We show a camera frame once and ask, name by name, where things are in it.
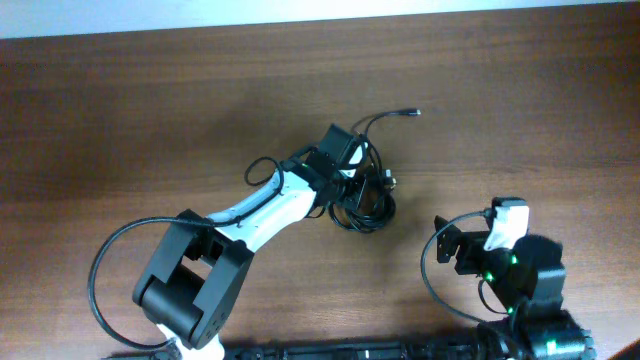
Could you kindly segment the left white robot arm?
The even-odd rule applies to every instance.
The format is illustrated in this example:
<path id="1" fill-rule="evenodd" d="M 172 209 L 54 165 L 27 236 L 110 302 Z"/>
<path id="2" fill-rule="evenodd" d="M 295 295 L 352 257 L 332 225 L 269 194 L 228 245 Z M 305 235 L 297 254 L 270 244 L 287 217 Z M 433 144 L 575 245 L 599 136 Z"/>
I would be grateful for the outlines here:
<path id="1" fill-rule="evenodd" d="M 314 209 L 345 199 L 365 161 L 361 135 L 333 125 L 316 145 L 281 162 L 266 184 L 225 211 L 180 213 L 134 287 L 133 301 L 177 359 L 221 359 L 219 333 L 255 253 Z"/>

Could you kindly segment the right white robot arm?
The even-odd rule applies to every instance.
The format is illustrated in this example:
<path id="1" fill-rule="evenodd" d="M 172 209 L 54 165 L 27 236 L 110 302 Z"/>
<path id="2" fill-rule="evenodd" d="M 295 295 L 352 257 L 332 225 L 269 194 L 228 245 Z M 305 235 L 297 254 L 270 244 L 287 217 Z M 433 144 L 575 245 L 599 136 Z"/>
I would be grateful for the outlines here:
<path id="1" fill-rule="evenodd" d="M 504 309 L 498 321 L 479 320 L 469 335 L 448 340 L 449 359 L 572 359 L 597 357 L 591 332 L 562 308 L 563 246 L 526 234 L 511 249 L 484 249 L 487 231 L 465 232 L 455 220 L 434 219 L 437 261 L 456 261 L 459 275 L 480 278 Z"/>

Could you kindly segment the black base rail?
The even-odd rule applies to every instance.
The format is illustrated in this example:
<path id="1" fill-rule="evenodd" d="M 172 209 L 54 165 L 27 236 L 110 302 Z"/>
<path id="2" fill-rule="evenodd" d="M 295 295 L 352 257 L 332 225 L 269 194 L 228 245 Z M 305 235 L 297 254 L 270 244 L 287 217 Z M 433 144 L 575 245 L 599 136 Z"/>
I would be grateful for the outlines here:
<path id="1" fill-rule="evenodd" d="M 306 346 L 235 347 L 224 360 L 494 360 L 512 359 L 474 338 L 360 342 Z"/>

